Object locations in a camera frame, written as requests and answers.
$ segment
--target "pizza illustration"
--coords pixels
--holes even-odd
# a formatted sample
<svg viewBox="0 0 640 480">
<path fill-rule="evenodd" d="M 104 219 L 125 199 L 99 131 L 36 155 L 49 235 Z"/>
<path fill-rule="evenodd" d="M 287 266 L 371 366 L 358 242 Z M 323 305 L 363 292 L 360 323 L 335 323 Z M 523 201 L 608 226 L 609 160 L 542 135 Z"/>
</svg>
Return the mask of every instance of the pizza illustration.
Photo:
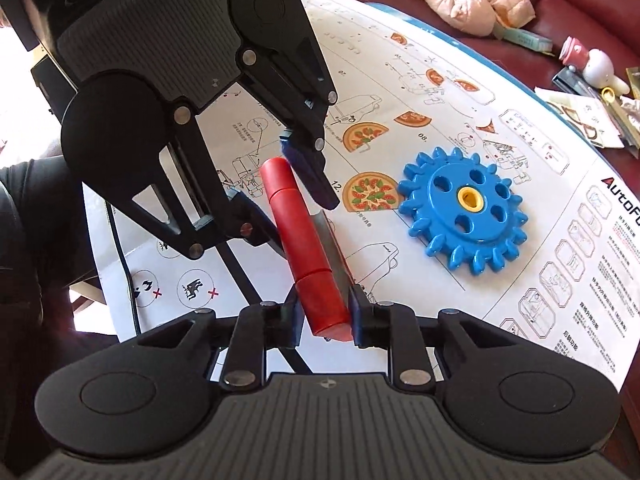
<svg viewBox="0 0 640 480">
<path fill-rule="evenodd" d="M 481 130 L 482 132 L 488 132 L 490 134 L 494 134 L 495 133 L 494 120 L 492 119 L 491 121 L 489 121 L 489 124 L 487 124 L 487 126 L 476 126 L 476 130 Z"/>
<path fill-rule="evenodd" d="M 375 171 L 359 173 L 342 190 L 342 203 L 349 212 L 397 209 L 400 195 L 398 183 L 390 176 Z"/>
<path fill-rule="evenodd" d="M 421 128 L 431 123 L 431 118 L 426 115 L 418 114 L 416 112 L 405 112 L 402 115 L 398 115 L 394 119 L 396 123 L 402 124 L 402 126 L 409 126 L 411 128 Z"/>
<path fill-rule="evenodd" d="M 462 86 L 462 89 L 465 92 L 477 92 L 479 91 L 479 88 L 474 85 L 473 83 L 470 83 L 469 81 L 465 81 L 464 79 L 454 79 L 454 81 L 456 83 L 458 83 L 460 86 Z"/>
<path fill-rule="evenodd" d="M 398 32 L 394 32 L 391 35 L 391 39 L 394 41 L 397 41 L 401 45 L 406 45 L 406 38 L 402 34 L 399 34 Z"/>
<path fill-rule="evenodd" d="M 349 152 L 371 142 L 376 137 L 386 134 L 389 128 L 378 123 L 358 123 L 349 126 L 342 136 L 342 143 Z"/>
<path fill-rule="evenodd" d="M 431 81 L 436 86 L 440 86 L 442 83 L 444 83 L 444 78 L 440 74 L 438 74 L 433 68 L 428 69 L 427 72 L 425 73 L 425 76 L 427 76 L 429 81 Z"/>
</svg>

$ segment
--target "white paper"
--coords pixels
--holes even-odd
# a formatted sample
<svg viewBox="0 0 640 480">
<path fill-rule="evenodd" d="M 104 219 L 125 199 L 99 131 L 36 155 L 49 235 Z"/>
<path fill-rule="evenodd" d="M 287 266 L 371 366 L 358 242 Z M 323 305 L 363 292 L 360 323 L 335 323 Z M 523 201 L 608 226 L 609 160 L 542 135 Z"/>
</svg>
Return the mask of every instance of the white paper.
<svg viewBox="0 0 640 480">
<path fill-rule="evenodd" d="M 598 148 L 624 148 L 602 102 L 593 97 L 536 88 L 536 95 Z"/>
<path fill-rule="evenodd" d="M 500 273 L 472 276 L 465 265 L 452 273 L 444 258 L 425 256 L 425 241 L 408 236 L 411 220 L 396 210 L 354 213 L 339 205 L 328 215 L 370 298 L 407 304 L 419 316 L 435 316 L 446 307 L 465 310 L 590 364 L 620 388 L 640 332 L 634 278 L 640 276 L 640 209 L 625 184 L 565 122 L 455 41 L 353 0 L 303 1 L 339 95 L 326 120 L 324 148 L 326 174 L 338 196 L 356 174 L 375 171 L 397 182 L 418 152 L 441 146 L 450 153 L 457 146 L 497 164 L 498 174 L 513 180 L 511 190 L 524 198 L 521 209 L 529 216 L 520 257 Z M 429 69 L 443 76 L 439 86 L 427 78 Z M 477 90 L 465 91 L 461 82 Z M 409 110 L 431 123 L 413 128 L 394 121 Z M 364 121 L 388 131 L 349 152 L 344 132 Z M 232 87 L 198 123 L 222 180 L 270 214 L 257 168 L 280 153 L 279 122 Z M 174 182 L 176 175 L 169 174 Z M 86 197 L 105 297 L 120 338 L 129 338 L 134 332 L 126 280 L 104 204 L 89 190 Z M 142 203 L 151 207 L 148 197 Z M 312 213 L 318 210 L 308 204 Z M 245 306 L 215 250 L 192 262 L 120 213 L 116 223 L 141 287 L 143 330 L 198 306 L 214 308 L 219 316 Z M 266 246 L 233 240 L 231 247 L 263 299 L 283 300 L 292 284 L 287 263 Z M 385 352 L 325 342 L 306 327 L 300 353 L 316 372 L 386 369 Z M 268 369 L 289 370 L 274 352 Z"/>
</svg>

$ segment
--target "pink toy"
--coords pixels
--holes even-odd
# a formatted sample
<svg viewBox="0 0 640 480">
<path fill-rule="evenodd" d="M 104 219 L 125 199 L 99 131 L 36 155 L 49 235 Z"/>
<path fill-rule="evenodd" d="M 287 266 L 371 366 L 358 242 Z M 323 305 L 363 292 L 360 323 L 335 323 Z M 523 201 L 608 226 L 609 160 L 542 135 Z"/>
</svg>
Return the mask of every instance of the pink toy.
<svg viewBox="0 0 640 480">
<path fill-rule="evenodd" d="M 582 78 L 594 88 L 610 87 L 616 95 L 628 94 L 629 85 L 613 72 L 613 63 L 607 54 L 597 48 L 587 50 L 577 40 L 569 36 L 560 52 L 560 61 L 572 70 L 582 73 Z"/>
</svg>

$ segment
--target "red cylinder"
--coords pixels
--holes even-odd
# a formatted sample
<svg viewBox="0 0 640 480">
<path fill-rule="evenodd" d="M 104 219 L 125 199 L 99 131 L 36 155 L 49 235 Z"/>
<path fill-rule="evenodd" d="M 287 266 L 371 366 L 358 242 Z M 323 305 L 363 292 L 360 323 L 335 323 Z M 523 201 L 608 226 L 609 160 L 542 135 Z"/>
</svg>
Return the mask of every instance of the red cylinder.
<svg viewBox="0 0 640 480">
<path fill-rule="evenodd" d="M 260 176 L 313 335 L 351 341 L 351 316 L 289 163 L 266 160 Z"/>
</svg>

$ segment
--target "blue gear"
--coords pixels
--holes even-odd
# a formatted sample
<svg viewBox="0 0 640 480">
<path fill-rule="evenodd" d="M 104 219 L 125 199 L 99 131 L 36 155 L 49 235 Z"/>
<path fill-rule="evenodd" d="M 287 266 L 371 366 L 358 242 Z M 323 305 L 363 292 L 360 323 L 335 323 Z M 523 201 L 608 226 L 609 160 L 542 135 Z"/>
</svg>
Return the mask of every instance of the blue gear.
<svg viewBox="0 0 640 480">
<path fill-rule="evenodd" d="M 398 211 L 414 219 L 409 236 L 429 242 L 427 256 L 446 254 L 449 270 L 468 262 L 474 275 L 486 265 L 498 272 L 505 260 L 519 256 L 517 246 L 527 240 L 520 226 L 529 218 L 518 209 L 522 197 L 511 193 L 511 180 L 495 174 L 495 164 L 483 166 L 477 153 L 466 158 L 459 148 L 451 155 L 442 148 L 433 150 L 433 157 L 419 153 L 416 163 L 404 167 L 410 180 L 400 182 L 398 191 L 408 199 Z M 462 207 L 462 187 L 480 193 L 484 205 L 479 212 Z"/>
</svg>

